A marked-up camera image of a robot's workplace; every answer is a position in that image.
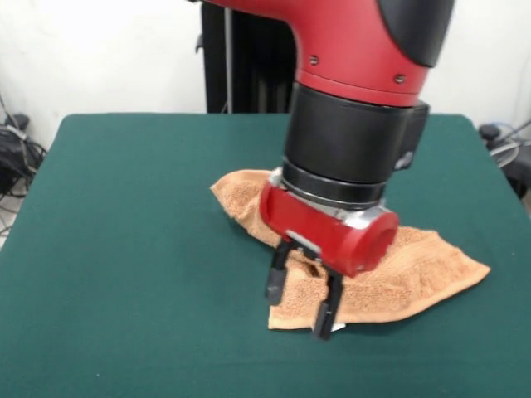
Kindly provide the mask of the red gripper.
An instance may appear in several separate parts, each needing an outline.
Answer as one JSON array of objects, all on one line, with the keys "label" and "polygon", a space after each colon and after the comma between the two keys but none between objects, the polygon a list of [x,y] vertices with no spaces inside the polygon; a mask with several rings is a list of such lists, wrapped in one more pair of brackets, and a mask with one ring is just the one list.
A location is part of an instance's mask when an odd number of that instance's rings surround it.
[{"label": "red gripper", "polygon": [[307,201],[287,189],[282,169],[274,169],[261,191],[263,222],[282,239],[273,254],[265,287],[270,306],[282,300],[287,261],[296,242],[308,249],[327,269],[328,293],[319,305],[313,335],[328,341],[343,294],[343,275],[352,278],[375,269],[397,235],[399,218],[383,206],[346,211]]}]

